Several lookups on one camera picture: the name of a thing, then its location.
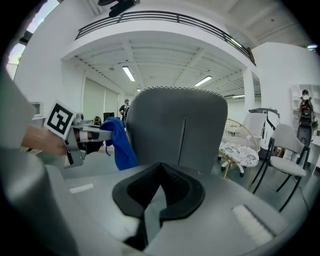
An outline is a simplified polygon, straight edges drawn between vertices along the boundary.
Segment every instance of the white ceiling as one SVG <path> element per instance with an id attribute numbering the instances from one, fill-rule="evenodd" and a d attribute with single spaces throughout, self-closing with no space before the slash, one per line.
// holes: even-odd
<path id="1" fill-rule="evenodd" d="M 170 39 L 128 39 L 78 54 L 76 57 L 100 72 L 128 94 L 150 86 L 193 87 L 206 76 L 212 79 L 199 88 L 224 96 L 244 94 L 241 68 L 233 57 L 197 45 Z M 129 80 L 122 67 L 128 66 L 136 82 Z M 260 86 L 254 81 L 255 93 Z"/>
<path id="2" fill-rule="evenodd" d="M 265 42 L 306 47 L 312 42 L 299 22 L 279 0 L 182 0 L 220 14 L 231 22 L 229 34 L 245 47 L 254 48 Z M 110 6 L 98 6 L 98 0 L 82 0 L 95 16 L 110 11 Z"/>
<path id="3" fill-rule="evenodd" d="M 98 0 L 82 1 L 95 16 L 110 10 L 110 6 L 98 6 Z M 302 47 L 312 43 L 296 19 L 277 0 L 184 1 L 196 3 L 222 15 L 228 33 L 246 47 L 254 48 L 265 42 Z M 188 42 L 182 44 L 155 38 L 131 39 L 91 49 L 77 57 L 129 94 L 149 86 L 192 87 L 209 75 L 212 79 L 201 88 L 224 96 L 244 94 L 241 68 L 230 57 L 204 51 Z M 136 82 L 128 79 L 122 66 L 129 66 Z M 261 93 L 257 81 L 254 81 L 254 91 L 256 95 Z"/>

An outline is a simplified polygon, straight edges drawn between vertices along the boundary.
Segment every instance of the white column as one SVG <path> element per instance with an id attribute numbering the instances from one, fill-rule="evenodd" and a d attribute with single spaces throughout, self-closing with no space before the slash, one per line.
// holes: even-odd
<path id="1" fill-rule="evenodd" d="M 244 85 L 244 110 L 248 112 L 255 107 L 255 89 L 252 72 L 249 68 L 242 70 Z"/>

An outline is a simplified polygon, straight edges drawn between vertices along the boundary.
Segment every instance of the balcony railing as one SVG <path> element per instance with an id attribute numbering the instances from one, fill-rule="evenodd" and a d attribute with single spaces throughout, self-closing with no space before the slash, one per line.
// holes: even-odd
<path id="1" fill-rule="evenodd" d="M 109 18 L 109 17 L 102 18 L 89 25 L 84 26 L 83 28 L 80 28 L 79 33 L 76 36 L 75 40 L 83 37 L 86 34 L 89 34 L 92 31 L 95 31 L 107 26 L 111 26 L 117 23 L 131 22 L 131 21 L 144 21 L 144 20 L 175 22 L 175 23 L 180 23 L 180 24 L 201 29 L 205 32 L 215 35 L 221 40 L 227 42 L 229 45 L 232 45 L 238 51 L 240 51 L 244 56 L 246 56 L 249 60 L 253 62 L 251 53 L 243 45 L 241 45 L 239 42 L 233 39 L 232 36 L 225 33 L 221 29 L 205 21 L 202 21 L 200 19 L 190 17 L 184 14 L 169 12 L 169 11 L 159 11 L 159 10 L 132 11 L 132 12 L 123 13 L 120 16 L 117 16 L 114 18 Z"/>

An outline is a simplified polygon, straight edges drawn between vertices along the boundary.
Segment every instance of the ceiling light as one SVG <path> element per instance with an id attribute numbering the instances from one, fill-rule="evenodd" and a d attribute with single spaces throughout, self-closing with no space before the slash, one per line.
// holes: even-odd
<path id="1" fill-rule="evenodd" d="M 311 44 L 307 47 L 308 49 L 313 49 L 313 48 L 317 48 L 317 45 L 316 44 Z"/>
<path id="2" fill-rule="evenodd" d="M 233 39 L 231 38 L 231 41 L 234 42 L 235 44 L 237 44 L 239 47 L 242 47 L 241 44 L 238 43 L 236 40 L 233 40 Z"/>
<path id="3" fill-rule="evenodd" d="M 200 86 L 203 83 L 205 83 L 206 81 L 209 81 L 212 78 L 212 76 L 207 76 L 205 79 L 201 80 L 200 82 L 198 82 L 197 84 L 195 84 L 194 86 Z"/>
<path id="4" fill-rule="evenodd" d="M 124 70 L 124 72 L 126 73 L 126 75 L 130 78 L 130 80 L 132 82 L 136 81 L 127 66 L 123 66 L 122 69 Z"/>
<path id="5" fill-rule="evenodd" d="M 244 97 L 244 95 L 232 96 L 232 98 L 241 98 L 241 97 Z"/>

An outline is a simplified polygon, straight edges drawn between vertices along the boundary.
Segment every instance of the chair seat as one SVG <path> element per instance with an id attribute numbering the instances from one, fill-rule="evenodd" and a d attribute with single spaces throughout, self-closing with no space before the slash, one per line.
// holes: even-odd
<path id="1" fill-rule="evenodd" d="M 245 139 L 245 138 L 231 136 L 231 135 L 224 135 L 222 137 L 222 141 L 237 144 L 237 145 L 247 146 L 253 150 L 257 150 L 256 144 L 253 143 L 252 141 Z"/>
<path id="2" fill-rule="evenodd" d="M 219 150 L 231 161 L 245 167 L 255 167 L 259 162 L 259 156 L 252 148 L 222 141 Z"/>
<path id="3" fill-rule="evenodd" d="M 288 159 L 283 159 L 280 157 L 271 156 L 270 164 L 272 167 L 278 169 L 279 171 L 281 171 L 283 173 L 295 175 L 295 176 L 300 176 L 300 177 L 306 176 L 306 171 L 304 169 L 302 169 L 295 162 L 292 162 Z"/>

